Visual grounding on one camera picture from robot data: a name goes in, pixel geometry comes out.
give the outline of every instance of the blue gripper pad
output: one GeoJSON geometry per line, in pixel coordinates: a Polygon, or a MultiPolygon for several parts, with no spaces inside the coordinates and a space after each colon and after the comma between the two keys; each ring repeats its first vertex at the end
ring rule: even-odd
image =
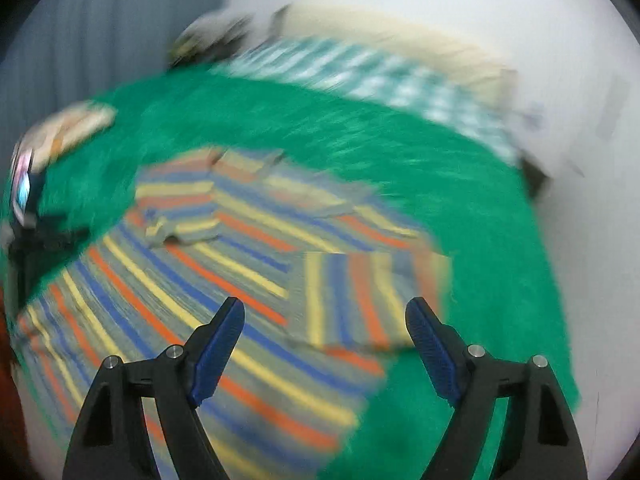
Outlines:
{"type": "Polygon", "coordinates": [[[225,369],[226,362],[238,342],[242,328],[244,327],[244,305],[242,301],[233,298],[226,300],[220,307],[210,324],[216,325],[218,317],[222,317],[218,328],[206,343],[200,354],[200,358],[193,370],[193,386],[188,395],[194,408],[209,399],[218,386],[220,376],[225,369]]]}
{"type": "Polygon", "coordinates": [[[424,298],[413,298],[407,303],[405,319],[436,393],[455,408],[470,377],[465,343],[454,328],[440,322],[424,298]]]}

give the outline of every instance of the gray curtain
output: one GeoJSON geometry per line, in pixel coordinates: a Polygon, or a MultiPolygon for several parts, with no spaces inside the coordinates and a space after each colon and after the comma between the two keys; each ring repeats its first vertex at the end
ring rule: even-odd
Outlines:
{"type": "Polygon", "coordinates": [[[161,73],[169,46],[223,0],[40,0],[0,63],[0,178],[21,133],[72,102],[161,73]]]}

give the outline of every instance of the striped fabric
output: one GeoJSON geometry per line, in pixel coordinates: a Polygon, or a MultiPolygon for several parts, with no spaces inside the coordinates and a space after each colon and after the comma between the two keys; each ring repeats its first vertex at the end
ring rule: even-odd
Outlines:
{"type": "MultiPolygon", "coordinates": [[[[68,442],[101,359],[153,357],[236,296],[246,325],[215,395],[199,409],[231,478],[314,478],[339,450],[385,380],[389,357],[376,350],[408,344],[401,305],[417,293],[436,301],[435,271],[446,259],[374,197],[332,218],[276,202],[262,182],[280,156],[212,148],[149,168],[137,206],[20,314],[14,345],[30,346],[26,365],[60,440],[68,442]],[[217,171],[223,155],[237,171],[217,171]],[[251,171],[258,166],[260,176],[251,171]],[[255,178],[247,180],[249,173],[255,178]],[[211,213],[196,216],[217,221],[216,232],[150,246],[157,219],[148,213],[170,217],[181,174],[189,178],[180,185],[207,186],[188,189],[178,207],[206,199],[211,213]],[[149,193],[148,186],[171,191],[149,193]],[[327,297],[331,290],[340,290],[339,302],[327,297]]],[[[338,193],[338,183],[330,184],[338,193]]],[[[189,220],[185,213],[175,225],[189,220]]],[[[161,473],[174,478],[153,403],[145,415],[161,473]]]]}
{"type": "Polygon", "coordinates": [[[329,38],[282,39],[212,69],[220,70],[404,110],[479,142],[507,164],[518,160],[498,114],[443,74],[396,54],[329,38]]]}

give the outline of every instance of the green and white checkered fabric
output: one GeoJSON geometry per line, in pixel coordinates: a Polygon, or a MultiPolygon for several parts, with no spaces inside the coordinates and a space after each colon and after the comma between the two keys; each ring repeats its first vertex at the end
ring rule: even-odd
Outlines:
{"type": "Polygon", "coordinates": [[[236,57],[225,70],[398,108],[480,142],[507,164],[517,162],[498,114],[442,74],[395,54],[321,38],[277,40],[236,57]]]}

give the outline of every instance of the silver screw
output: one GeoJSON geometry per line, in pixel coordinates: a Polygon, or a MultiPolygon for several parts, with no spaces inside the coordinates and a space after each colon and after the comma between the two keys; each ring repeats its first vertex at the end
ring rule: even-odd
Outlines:
{"type": "Polygon", "coordinates": [[[546,366],[549,364],[549,361],[547,361],[546,357],[544,357],[543,355],[534,355],[531,360],[533,361],[533,364],[535,364],[538,368],[546,368],[546,366]]]}
{"type": "Polygon", "coordinates": [[[171,345],[166,349],[166,355],[171,359],[177,359],[182,355],[182,352],[184,352],[184,348],[180,345],[171,345]]]}
{"type": "Polygon", "coordinates": [[[466,349],[473,357],[482,357],[486,354],[483,346],[480,345],[469,345],[466,349]]]}
{"type": "Polygon", "coordinates": [[[110,355],[104,358],[102,361],[102,366],[111,370],[115,368],[120,363],[120,358],[117,355],[110,355]]]}

